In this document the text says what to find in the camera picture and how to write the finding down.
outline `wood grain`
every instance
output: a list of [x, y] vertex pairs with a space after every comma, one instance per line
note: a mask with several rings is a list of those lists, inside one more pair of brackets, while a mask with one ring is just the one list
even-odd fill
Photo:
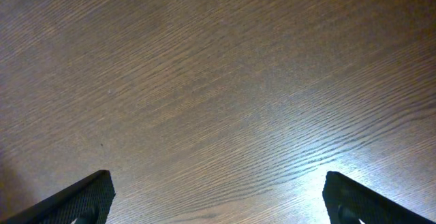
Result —
[[0, 219], [99, 169], [109, 223], [436, 220], [436, 0], [1, 0]]

